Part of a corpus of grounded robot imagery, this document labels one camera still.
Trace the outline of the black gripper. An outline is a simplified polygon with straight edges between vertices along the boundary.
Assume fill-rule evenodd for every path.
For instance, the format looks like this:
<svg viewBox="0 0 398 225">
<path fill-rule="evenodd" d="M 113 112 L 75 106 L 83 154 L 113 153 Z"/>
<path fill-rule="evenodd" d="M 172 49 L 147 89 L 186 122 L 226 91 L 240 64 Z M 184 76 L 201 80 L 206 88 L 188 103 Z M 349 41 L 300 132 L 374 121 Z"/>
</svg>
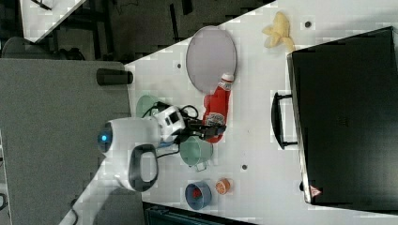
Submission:
<svg viewBox="0 0 398 225">
<path fill-rule="evenodd" d="M 185 128 L 178 135 L 178 142 L 183 143 L 189 137 L 199 137 L 204 141 L 219 141 L 222 133 L 225 132 L 226 126 L 202 126 L 202 121 L 198 119 L 185 119 Z"/>
</svg>

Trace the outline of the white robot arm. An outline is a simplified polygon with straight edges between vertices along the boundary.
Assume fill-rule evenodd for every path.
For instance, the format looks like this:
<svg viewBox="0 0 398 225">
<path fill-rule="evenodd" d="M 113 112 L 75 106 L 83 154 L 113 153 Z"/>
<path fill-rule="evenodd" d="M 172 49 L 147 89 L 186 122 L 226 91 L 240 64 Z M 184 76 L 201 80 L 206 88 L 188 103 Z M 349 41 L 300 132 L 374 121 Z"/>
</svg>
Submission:
<svg viewBox="0 0 398 225">
<path fill-rule="evenodd" d="M 147 117 L 108 121 L 98 135 L 104 160 L 59 225 L 94 225 L 97 213 L 114 190 L 145 192 L 152 188 L 157 179 L 143 178 L 144 155 L 156 156 L 157 149 L 183 143 L 191 136 L 202 140 L 217 137 L 225 129 L 225 125 L 207 126 L 171 105 Z"/>
</svg>

